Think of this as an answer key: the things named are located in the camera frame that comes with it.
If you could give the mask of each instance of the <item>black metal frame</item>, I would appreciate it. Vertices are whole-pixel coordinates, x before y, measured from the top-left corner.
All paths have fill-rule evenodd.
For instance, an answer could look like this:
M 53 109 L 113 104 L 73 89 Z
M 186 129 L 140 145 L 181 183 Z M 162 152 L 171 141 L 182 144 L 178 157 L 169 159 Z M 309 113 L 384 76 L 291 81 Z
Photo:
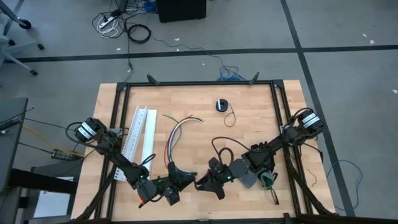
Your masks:
M 218 81 L 209 81 L 209 82 L 162 82 L 159 84 L 159 86 L 192 86 L 192 85 L 248 85 L 249 81 L 234 81 L 234 82 L 218 82 Z M 286 93 L 284 90 L 284 85 L 283 85 L 283 80 L 258 80 L 256 81 L 253 85 L 270 85 L 271 88 L 271 95 L 272 95 L 272 100 L 274 103 L 274 108 L 275 108 L 275 114 L 277 117 L 277 125 L 278 129 L 280 130 L 280 127 L 282 126 L 282 115 L 280 113 L 280 108 L 279 108 L 279 103 L 278 103 L 278 98 L 276 94 L 276 87 L 280 88 L 280 92 L 282 95 L 282 101 L 284 104 L 285 108 L 285 113 L 286 117 L 290 117 L 290 111 L 289 111 L 289 104 L 287 101 Z M 111 116 L 111 123 L 109 125 L 109 128 L 115 128 L 115 123 L 116 123 L 116 117 L 118 114 L 118 106 L 119 106 L 119 100 L 120 100 L 120 95 L 122 90 L 124 90 L 124 101 L 123 101 L 123 108 L 122 108 L 122 114 L 121 114 L 121 122 L 119 127 L 124 128 L 124 124 L 126 122 L 126 114 L 127 114 L 127 107 L 128 107 L 128 102 L 129 102 L 129 92 L 132 87 L 139 87 L 139 86 L 156 86 L 153 83 L 118 83 L 116 87 L 116 94 L 115 94 L 115 99 L 113 103 L 113 110 L 112 110 L 112 116 Z M 299 158 L 298 155 L 298 150 L 297 148 L 294 149 L 295 156 L 297 158 L 297 167 L 298 167 L 298 174 L 305 180 L 304 172 L 302 169 L 302 161 L 301 158 Z M 290 160 L 290 152 L 289 149 L 286 147 L 284 148 L 284 157 L 285 161 Z M 104 160 L 103 162 L 103 168 L 101 172 L 101 181 L 100 181 L 100 186 L 103 184 L 106 175 L 108 173 L 108 166 L 109 166 L 109 161 L 107 159 Z M 294 211 L 295 214 L 301 214 L 301 209 L 300 209 L 300 203 L 299 203 L 299 198 L 297 196 L 297 188 L 295 185 L 295 181 L 293 177 L 288 173 L 289 176 L 289 185 L 290 185 L 290 191 L 292 194 L 292 202 L 294 206 Z M 110 194 L 109 194 L 109 200 L 108 200 L 108 208 L 106 212 L 106 218 L 111 219 L 112 214 L 113 214 L 113 203 L 114 203 L 114 196 L 116 192 L 116 181 L 113 180 L 111 184 L 111 189 L 110 189 Z M 310 202 L 308 201 L 308 198 L 304 195 L 304 200 L 306 204 L 306 209 L 308 213 L 312 213 L 312 206 Z M 101 214 L 101 209 L 102 209 L 103 203 L 102 200 L 100 201 L 98 207 L 95 210 L 95 219 L 100 218 Z M 175 221 L 150 221 L 150 222 L 140 222 L 140 221 L 131 221 L 131 222 L 117 222 L 117 223 L 197 223 L 198 220 L 175 220 Z M 255 219 L 233 219 L 233 220 L 211 220 L 212 223 L 263 223 L 263 222 L 272 222 L 272 223 L 285 223 L 285 219 L 283 218 L 255 218 Z

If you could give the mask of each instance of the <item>wooden table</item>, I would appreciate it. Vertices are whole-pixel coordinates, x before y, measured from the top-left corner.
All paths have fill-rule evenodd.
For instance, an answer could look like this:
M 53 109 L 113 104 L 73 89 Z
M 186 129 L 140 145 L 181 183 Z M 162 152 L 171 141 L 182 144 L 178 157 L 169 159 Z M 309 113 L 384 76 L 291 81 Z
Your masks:
M 291 113 L 306 107 L 302 88 L 298 80 L 284 81 Z M 114 102 L 116 84 L 102 84 L 99 88 L 94 117 L 104 124 L 109 124 Z M 129 127 L 137 105 L 147 106 L 157 110 L 154 152 L 157 154 L 152 162 L 151 179 L 166 176 L 163 155 L 167 138 L 175 126 L 162 114 L 177 120 L 193 116 L 204 119 L 204 123 L 187 122 L 182 126 L 183 134 L 173 150 L 173 159 L 182 170 L 198 172 L 198 178 L 203 177 L 208 169 L 208 161 L 216 156 L 211 140 L 217 136 L 227 136 L 241 141 L 246 146 L 270 141 L 279 135 L 274 105 L 272 103 L 269 85 L 220 85 L 220 86 L 147 86 L 131 89 L 127 109 L 126 127 Z M 283 104 L 278 92 L 282 117 L 285 118 Z M 123 96 L 119 101 L 119 113 L 116 124 L 120 123 Z M 226 113 L 215 110 L 218 98 L 224 98 L 232 104 L 236 113 L 236 124 L 232 128 L 224 125 Z M 144 130 L 134 162 L 141 162 Z M 315 140 L 307 143 L 317 146 Z M 220 139 L 216 147 L 230 147 L 235 158 L 240 157 L 245 149 L 236 143 Z M 198 192 L 193 184 L 180 193 L 181 201 L 169 206 L 166 199 L 157 203 L 148 203 L 138 209 L 140 199 L 137 191 L 126 182 L 118 182 L 113 211 L 113 221 L 132 220 L 197 220 L 197 219 L 231 219 L 231 218 L 275 218 L 283 217 L 289 212 L 294 217 L 292 197 L 282 150 L 275 156 L 275 170 L 279 176 L 274 189 L 280 205 L 275 205 L 271 192 L 264 190 L 259 181 L 251 189 L 246 189 L 238 180 L 224 185 L 226 197 L 218 200 L 211 192 Z M 307 178 L 307 184 L 330 211 L 334 211 L 328 182 L 319 153 L 308 146 L 302 147 L 302 163 Z M 100 182 L 103 156 L 92 153 L 88 156 L 81 170 L 72 218 L 79 216 L 94 197 Z M 300 206 L 305 212 L 302 192 L 297 185 Z M 104 196 L 102 217 L 105 217 L 108 204 L 109 189 Z

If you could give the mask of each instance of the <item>white paper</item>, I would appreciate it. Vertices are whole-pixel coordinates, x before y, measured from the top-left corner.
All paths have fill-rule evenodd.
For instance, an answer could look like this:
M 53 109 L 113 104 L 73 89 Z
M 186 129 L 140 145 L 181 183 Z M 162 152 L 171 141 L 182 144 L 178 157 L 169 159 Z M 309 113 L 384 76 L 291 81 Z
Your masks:
M 59 179 L 72 181 L 73 177 L 58 177 Z M 70 195 L 64 193 L 40 191 L 34 218 L 64 216 L 68 212 Z

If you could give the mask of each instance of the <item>chair leg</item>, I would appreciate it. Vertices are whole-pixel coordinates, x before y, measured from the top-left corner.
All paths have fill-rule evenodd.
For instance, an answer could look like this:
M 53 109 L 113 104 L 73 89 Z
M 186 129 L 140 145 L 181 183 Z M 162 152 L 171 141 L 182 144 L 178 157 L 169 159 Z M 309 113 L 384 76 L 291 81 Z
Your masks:
M 17 44 L 15 46 L 8 47 L 7 51 L 8 52 L 14 52 L 16 50 L 19 50 L 21 48 L 24 48 L 24 47 L 27 47 L 27 46 L 30 46 L 30 45 L 36 45 L 36 43 L 37 43 L 37 41 L 32 41 L 32 42 L 24 43 L 24 44 Z
M 16 58 L 14 58 L 13 56 L 11 56 L 9 53 L 3 52 L 3 54 L 4 54 L 4 56 L 5 56 L 6 59 L 11 60 L 11 61 L 13 61 L 14 63 L 16 63 L 16 64 L 18 64 L 18 65 L 24 67 L 26 70 L 29 70 L 30 73 L 31 73 L 32 75 L 34 75 L 34 76 L 37 75 L 37 72 L 36 72 L 35 70 L 29 68 L 29 67 L 28 67 L 27 65 L 25 65 L 24 63 L 18 61 Z

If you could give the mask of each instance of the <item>colorful wires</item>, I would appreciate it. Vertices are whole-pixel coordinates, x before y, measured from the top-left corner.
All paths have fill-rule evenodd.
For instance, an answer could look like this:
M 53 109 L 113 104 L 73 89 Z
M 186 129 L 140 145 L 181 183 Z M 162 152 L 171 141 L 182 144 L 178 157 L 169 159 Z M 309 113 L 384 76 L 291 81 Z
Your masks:
M 38 136 L 39 138 L 41 138 L 41 140 L 43 140 L 44 143 L 46 143 L 48 146 L 50 146 L 50 147 L 53 148 L 53 149 L 58 149 L 59 151 L 67 152 L 67 153 L 76 155 L 76 156 L 78 156 L 78 157 L 82 157 L 82 158 L 84 157 L 84 155 L 81 155 L 81 154 L 79 154 L 79 153 L 77 153 L 77 152 L 72 152 L 72 151 L 69 151 L 69 150 L 60 149 L 59 147 L 50 144 L 50 143 L 43 137 L 43 135 L 41 135 L 40 133 L 38 133 L 36 130 L 30 129 L 30 128 L 26 127 L 26 126 L 23 126 L 23 128 L 26 129 L 26 130 L 28 130 L 28 131 L 30 131 L 30 132 L 32 132 L 33 134 L 35 134 L 35 135 Z
M 175 143 L 174 145 L 172 145 L 173 140 L 174 140 L 175 133 L 177 132 L 177 129 L 180 128 L 180 130 L 181 130 L 181 125 L 182 125 L 183 123 L 187 122 L 187 121 L 198 121 L 198 122 L 200 122 L 200 123 L 203 123 L 203 120 L 200 119 L 200 118 L 191 118 L 191 117 L 189 116 L 189 117 L 187 117 L 187 118 L 185 118 L 185 119 L 182 119 L 181 121 L 178 122 L 176 119 L 174 119 L 174 118 L 172 118 L 172 117 L 170 117 L 170 116 L 167 116 L 167 115 L 164 115 L 164 116 L 166 116 L 166 117 L 168 117 L 168 118 L 170 118 L 170 119 L 173 119 L 174 121 L 177 122 L 177 124 L 176 124 L 175 127 L 173 128 L 172 132 L 170 133 L 169 139 L 167 140 L 166 145 L 165 145 L 165 151 L 164 151 L 164 166 L 167 168 L 166 155 L 167 155 L 167 160 L 168 160 L 168 162 L 173 162 L 172 151 L 173 151 L 173 148 L 175 147 L 176 143 L 178 142 L 178 140 L 179 140 L 180 137 L 181 137 L 181 133 L 182 133 L 182 132 L 180 132 L 180 137 L 178 137 L 176 143 Z M 177 166 L 176 166 L 176 168 L 177 168 L 177 172 L 179 172 L 179 173 L 190 174 L 190 175 L 194 175 L 194 174 L 195 174 L 195 173 L 193 173 L 193 172 L 182 171 L 182 170 L 180 170 Z

